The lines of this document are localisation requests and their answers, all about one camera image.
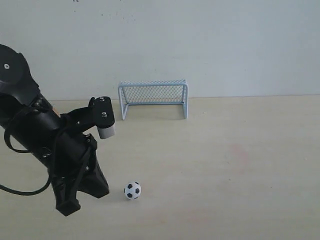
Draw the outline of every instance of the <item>light wood surface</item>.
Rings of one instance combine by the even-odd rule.
[[[65,113],[88,101],[53,104]],[[320,96],[191,99],[187,120],[181,106],[131,106],[125,121],[113,107],[116,135],[89,131],[110,195],[78,193],[81,210],[64,217],[52,189],[0,191],[0,239],[319,239]],[[31,191],[45,183],[32,155],[2,141],[0,156],[1,184]],[[127,201],[132,180],[141,197]]]

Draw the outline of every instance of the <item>mini soccer goal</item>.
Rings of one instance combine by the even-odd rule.
[[[188,83],[186,80],[120,82],[118,86],[122,120],[133,105],[182,105],[188,118]]]

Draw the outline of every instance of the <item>soccer ball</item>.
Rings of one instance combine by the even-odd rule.
[[[124,195],[127,199],[137,199],[141,194],[141,186],[136,181],[129,182],[124,188]]]

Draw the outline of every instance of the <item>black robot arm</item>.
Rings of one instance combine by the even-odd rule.
[[[48,170],[48,180],[39,190],[23,192],[3,185],[0,189],[32,196],[52,185],[55,207],[65,216],[81,208],[77,191],[95,198],[109,194],[97,160],[97,141],[83,133],[96,126],[101,139],[115,134],[109,97],[93,97],[88,106],[59,114],[41,94],[24,56],[0,44],[0,125],[11,150],[33,154]],[[13,148],[11,136],[25,149]]]

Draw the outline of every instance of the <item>white wall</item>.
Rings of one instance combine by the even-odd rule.
[[[191,97],[320,94],[319,12],[319,0],[3,0],[0,43],[49,99],[176,79]]]

